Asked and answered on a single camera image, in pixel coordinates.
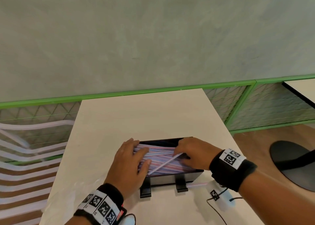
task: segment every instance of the wire mesh panel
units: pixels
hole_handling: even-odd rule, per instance
[[[315,119],[315,109],[281,83],[262,84],[252,92],[234,117],[229,130]]]
[[[57,103],[40,106],[16,107],[0,110],[0,123],[10,125],[33,125],[61,120],[75,120],[81,102]],[[72,130],[72,125],[61,125],[49,128],[34,130],[5,130],[12,135],[25,140],[30,149],[38,149],[58,143],[67,142]],[[0,133],[0,140],[21,145]],[[33,154],[22,154],[0,145],[0,150],[10,154],[32,157]],[[10,161],[12,159],[0,157],[0,161]]]
[[[246,86],[236,86],[204,89],[203,91],[206,93],[220,118],[225,121],[245,89]]]

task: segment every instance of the white table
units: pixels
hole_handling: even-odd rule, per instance
[[[71,217],[89,191],[103,183],[123,141],[187,136],[240,151],[202,89],[84,100],[40,225],[63,224]],[[210,171],[198,178],[199,182],[209,180]],[[205,188],[177,193],[175,186],[166,186],[153,188],[151,198],[140,200],[138,192],[124,206],[136,215],[138,225],[223,225],[206,203],[208,198]],[[220,214],[228,225],[263,225],[244,200],[237,200],[233,209]]]
[[[285,81],[283,85],[315,108],[315,79]]]

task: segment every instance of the bundle of straws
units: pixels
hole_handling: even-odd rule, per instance
[[[187,167],[180,163],[180,159],[177,158],[179,155],[174,156],[174,147],[161,147],[161,146],[153,146],[153,145],[143,145],[139,144],[134,148],[134,153],[136,153],[141,148],[149,148],[149,152],[144,156],[143,160],[140,162],[138,170],[140,170],[143,162],[147,159],[151,159],[152,163],[149,167],[148,175],[165,175],[165,174],[177,174],[190,172],[194,169],[191,167]],[[169,161],[166,165],[160,167],[162,164]]]

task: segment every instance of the wristband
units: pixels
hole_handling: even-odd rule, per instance
[[[112,225],[115,224],[123,201],[121,193],[114,186],[103,184],[82,201],[74,216],[83,216],[92,225]]]
[[[256,168],[256,164],[232,149],[218,153],[209,166],[212,177],[217,183],[236,192],[244,179]]]

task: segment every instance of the black box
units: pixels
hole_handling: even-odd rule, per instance
[[[176,147],[180,139],[182,138],[140,141],[140,144],[163,147]],[[180,156],[180,158],[185,157],[187,158],[186,154]],[[152,187],[160,187],[166,185],[176,185],[177,192],[186,192],[188,191],[186,183],[193,182],[202,173],[203,170],[195,169],[191,172],[176,173],[171,175],[147,175],[142,186],[140,187],[140,198],[151,197]]]

